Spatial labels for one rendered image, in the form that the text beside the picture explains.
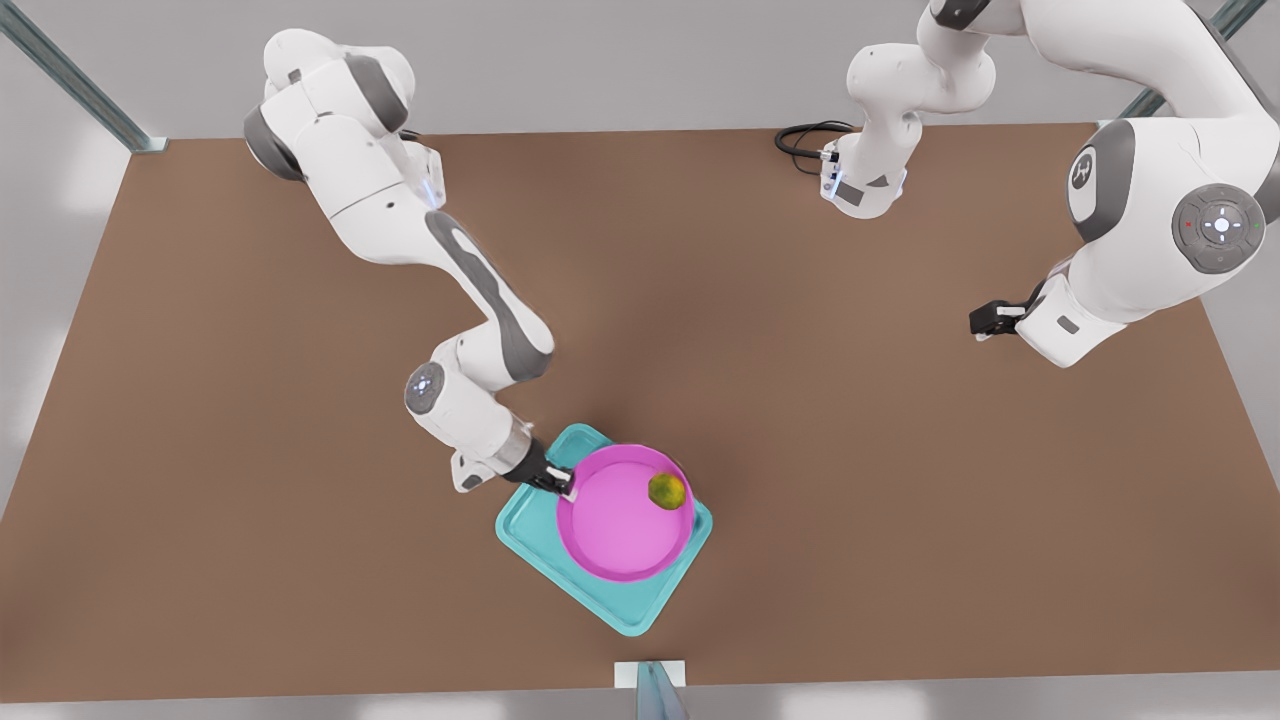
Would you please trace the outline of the pink round plate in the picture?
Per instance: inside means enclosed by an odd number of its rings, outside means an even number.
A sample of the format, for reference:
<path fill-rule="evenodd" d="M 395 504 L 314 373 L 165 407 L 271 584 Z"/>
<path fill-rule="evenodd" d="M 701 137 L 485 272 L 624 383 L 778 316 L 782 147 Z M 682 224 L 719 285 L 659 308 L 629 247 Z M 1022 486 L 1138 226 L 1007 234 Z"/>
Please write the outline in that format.
<path fill-rule="evenodd" d="M 685 480 L 687 502 L 657 507 L 646 484 L 657 473 Z M 644 445 L 609 445 L 573 469 L 577 498 L 557 503 L 559 539 L 585 571 L 608 582 L 646 580 L 675 565 L 692 538 L 696 500 L 678 464 Z"/>

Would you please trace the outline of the teal rectangular tray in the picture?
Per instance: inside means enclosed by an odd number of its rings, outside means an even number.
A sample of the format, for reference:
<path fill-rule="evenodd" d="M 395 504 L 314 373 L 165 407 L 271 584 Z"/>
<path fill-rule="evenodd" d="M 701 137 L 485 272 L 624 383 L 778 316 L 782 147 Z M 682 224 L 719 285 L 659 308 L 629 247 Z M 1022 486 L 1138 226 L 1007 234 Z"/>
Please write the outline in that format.
<path fill-rule="evenodd" d="M 547 456 L 573 471 L 589 454 L 616 443 L 590 425 L 566 428 Z M 556 509 L 558 495 L 521 486 L 495 520 L 497 537 L 532 569 L 596 615 L 621 635 L 637 637 L 650 629 L 708 541 L 713 518 L 696 498 L 692 538 L 675 565 L 646 580 L 608 582 L 582 570 L 561 542 Z"/>

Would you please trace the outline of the silver frame post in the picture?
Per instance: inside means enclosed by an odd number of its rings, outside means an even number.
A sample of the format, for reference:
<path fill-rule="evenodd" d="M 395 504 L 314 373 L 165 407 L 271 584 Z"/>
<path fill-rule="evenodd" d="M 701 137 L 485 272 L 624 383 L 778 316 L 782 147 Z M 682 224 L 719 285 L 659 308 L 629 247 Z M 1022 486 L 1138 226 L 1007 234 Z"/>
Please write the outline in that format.
<path fill-rule="evenodd" d="M 1161 94 L 1183 118 L 1275 117 L 1208 22 L 1183 0 L 1124 0 L 1119 76 Z"/>
<path fill-rule="evenodd" d="M 635 691 L 635 720 L 689 720 L 684 660 L 614 662 L 614 688 Z"/>
<path fill-rule="evenodd" d="M 168 138 L 145 132 L 15 5 L 14 0 L 0 0 L 0 35 L 23 51 L 129 152 L 157 154 L 166 150 Z"/>

